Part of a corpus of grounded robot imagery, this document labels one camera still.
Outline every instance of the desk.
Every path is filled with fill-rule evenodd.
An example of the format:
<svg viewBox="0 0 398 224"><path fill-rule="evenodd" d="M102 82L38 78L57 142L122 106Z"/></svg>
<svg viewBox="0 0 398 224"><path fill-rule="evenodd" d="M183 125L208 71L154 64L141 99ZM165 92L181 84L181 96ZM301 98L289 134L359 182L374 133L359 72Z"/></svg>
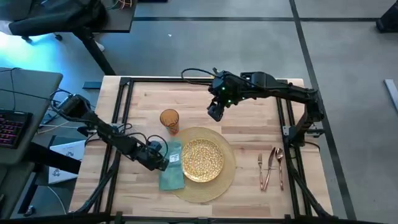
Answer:
<svg viewBox="0 0 398 224"><path fill-rule="evenodd" d="M121 77L104 77L96 113L106 122L113 116ZM303 86L303 80L289 80ZM173 108L180 114L180 128L202 126L222 134L231 144L236 156L236 176L231 187L220 197L208 203L190 203L174 194L159 191L159 172L149 171L138 162L122 156L114 193L112 213L122 211L127 216L144 217L228 217L228 218L283 218L292 214L286 163L283 162L285 190L280 191L279 176L271 174L269 190L259 191L257 155L262 152L267 160L272 147L282 147L279 117L275 98L243 101L224 112L224 118L213 121L206 111L212 96L205 86L188 83L135 82L129 106L128 123L146 135L168 134L159 122L160 113ZM296 120L303 113L303 105L292 103ZM73 193L70 210L80 208L98 183L105 143L93 142L86 147L83 162ZM314 196L331 213L331 204L317 148L306 145L302 158L307 185ZM101 203L104 210L108 190ZM303 203L300 198L300 210Z"/></svg>
<svg viewBox="0 0 398 224"><path fill-rule="evenodd" d="M101 0L101 2L106 7L112 5L112 0ZM134 13L136 11L137 0L133 0L132 2L132 7L127 7L122 10L107 10L106 12L108 19L107 23L103 27L90 27L90 29L82 28L73 32L73 34L83 42L84 46L89 51L91 56L93 56L99 67L101 67L105 75L116 75L116 73L109 64L108 60L105 58L100 48L97 46L92 33L129 33L131 29L131 23L134 18ZM101 82L85 82L83 84L83 89L99 90L100 88Z"/></svg>
<svg viewBox="0 0 398 224"><path fill-rule="evenodd" d="M9 70L9 68L0 68L0 71L2 70ZM14 70L12 77L15 91L46 98L58 88L62 79L62 75L59 73L30 70ZM9 72L0 73L0 88L12 90ZM0 91L0 95L0 108L11 110L13 107L12 93ZM0 147L0 164L2 164L0 169L7 170L5 178L0 181L0 194L6 196L0 214L1 218L10 216L34 168L33 163L21 162L21 160L28 151L29 144L49 106L47 100L20 94L15 94L15 97L16 110L31 112L33 116L18 149Z"/></svg>

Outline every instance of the label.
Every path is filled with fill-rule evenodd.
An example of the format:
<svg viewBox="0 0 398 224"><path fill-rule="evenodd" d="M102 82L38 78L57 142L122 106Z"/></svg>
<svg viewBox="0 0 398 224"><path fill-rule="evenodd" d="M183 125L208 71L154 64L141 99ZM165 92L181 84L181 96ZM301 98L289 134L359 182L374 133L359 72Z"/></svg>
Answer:
<svg viewBox="0 0 398 224"><path fill-rule="evenodd" d="M180 155L178 154L170 155L170 162L177 162L179 160L180 160Z"/></svg>

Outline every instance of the knife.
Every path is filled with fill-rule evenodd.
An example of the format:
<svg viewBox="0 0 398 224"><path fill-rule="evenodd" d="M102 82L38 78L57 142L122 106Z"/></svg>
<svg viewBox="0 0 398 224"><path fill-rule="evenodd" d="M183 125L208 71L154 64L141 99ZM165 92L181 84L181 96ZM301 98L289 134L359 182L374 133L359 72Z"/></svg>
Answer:
<svg viewBox="0 0 398 224"><path fill-rule="evenodd" d="M275 154L275 147L272 149L271 154L269 155L268 158L268 174L267 174L267 179L266 179L266 183L264 184L264 189L263 191L267 191L267 187L268 187L268 181L269 181L269 176L271 175L271 169L272 169L272 160L274 158L274 154Z"/></svg>

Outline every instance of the cloth napkin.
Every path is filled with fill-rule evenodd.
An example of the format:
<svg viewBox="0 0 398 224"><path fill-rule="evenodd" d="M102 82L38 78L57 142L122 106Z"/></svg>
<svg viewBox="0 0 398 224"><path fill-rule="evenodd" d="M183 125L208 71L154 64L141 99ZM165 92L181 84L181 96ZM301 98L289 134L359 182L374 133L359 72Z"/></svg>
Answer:
<svg viewBox="0 0 398 224"><path fill-rule="evenodd" d="M180 141L170 141L167 143L169 151L166 158L169 159L169 165L166 170L159 174L159 189L160 190L177 190L183 189L184 174L182 171L181 151L182 144ZM166 153L166 146L163 144L160 153Z"/></svg>

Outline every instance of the gold plate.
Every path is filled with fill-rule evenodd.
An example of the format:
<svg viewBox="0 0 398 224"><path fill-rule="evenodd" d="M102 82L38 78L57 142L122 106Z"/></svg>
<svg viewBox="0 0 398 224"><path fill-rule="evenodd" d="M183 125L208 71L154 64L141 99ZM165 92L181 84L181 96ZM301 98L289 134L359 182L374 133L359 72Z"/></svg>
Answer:
<svg viewBox="0 0 398 224"><path fill-rule="evenodd" d="M223 164L221 149L210 140L195 139L182 149L182 170L192 181L213 180L220 174Z"/></svg>

